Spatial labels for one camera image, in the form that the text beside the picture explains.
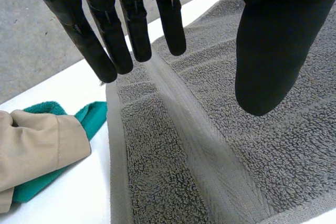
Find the concrete floor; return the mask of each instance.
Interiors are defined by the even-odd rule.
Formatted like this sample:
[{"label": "concrete floor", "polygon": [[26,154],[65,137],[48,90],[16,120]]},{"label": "concrete floor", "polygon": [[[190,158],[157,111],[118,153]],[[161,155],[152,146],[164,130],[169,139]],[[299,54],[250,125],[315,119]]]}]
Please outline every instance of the concrete floor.
[{"label": "concrete floor", "polygon": [[[148,22],[159,17],[155,0],[145,0],[145,6]],[[83,8],[98,34],[85,1]],[[117,12],[123,22],[118,1]],[[0,104],[81,59],[42,0],[0,0]]]}]

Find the green cloth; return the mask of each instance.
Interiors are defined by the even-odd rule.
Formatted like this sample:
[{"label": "green cloth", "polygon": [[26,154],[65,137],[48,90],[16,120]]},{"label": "green cloth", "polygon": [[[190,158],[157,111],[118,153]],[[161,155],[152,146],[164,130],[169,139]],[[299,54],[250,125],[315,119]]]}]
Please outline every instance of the green cloth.
[{"label": "green cloth", "polygon": [[[67,113],[57,102],[43,102],[24,109],[29,113],[50,113],[54,115],[66,115]],[[86,105],[75,115],[76,119],[83,126],[89,141],[97,133],[106,121],[107,103],[93,102]],[[41,190],[59,177],[69,166],[41,177],[35,178],[14,188],[14,202],[28,202]]]}]

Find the gray towel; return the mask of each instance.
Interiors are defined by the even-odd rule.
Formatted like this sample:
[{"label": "gray towel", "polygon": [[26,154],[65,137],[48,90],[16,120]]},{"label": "gray towel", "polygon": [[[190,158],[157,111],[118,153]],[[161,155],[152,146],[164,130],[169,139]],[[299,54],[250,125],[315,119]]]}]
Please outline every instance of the gray towel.
[{"label": "gray towel", "polygon": [[336,207],[336,5],[271,113],[234,95],[243,0],[221,0],[107,86],[112,223],[302,223]]}]

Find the beige fabric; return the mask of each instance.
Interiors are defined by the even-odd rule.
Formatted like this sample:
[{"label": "beige fabric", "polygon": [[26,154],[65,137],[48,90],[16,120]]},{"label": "beige fabric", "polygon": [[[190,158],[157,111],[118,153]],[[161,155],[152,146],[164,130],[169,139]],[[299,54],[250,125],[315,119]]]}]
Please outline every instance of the beige fabric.
[{"label": "beige fabric", "polygon": [[0,111],[0,213],[13,189],[89,156],[85,130],[72,115]]}]

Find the white surface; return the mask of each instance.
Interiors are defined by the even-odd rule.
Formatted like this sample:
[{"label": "white surface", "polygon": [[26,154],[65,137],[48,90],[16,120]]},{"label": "white surface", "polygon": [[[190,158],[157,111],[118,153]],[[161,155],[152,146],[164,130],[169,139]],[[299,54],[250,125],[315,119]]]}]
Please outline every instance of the white surface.
[{"label": "white surface", "polygon": [[[202,15],[219,0],[193,0],[182,7],[183,25]],[[149,24],[150,40],[163,35],[160,20]],[[12,112],[45,101],[57,101],[68,114],[86,104],[105,101],[105,87],[82,60],[41,84],[0,105]],[[107,124],[91,140],[92,154],[68,169],[26,204],[0,215],[1,224],[110,223],[110,157]],[[335,223],[336,210],[306,224]]]}]

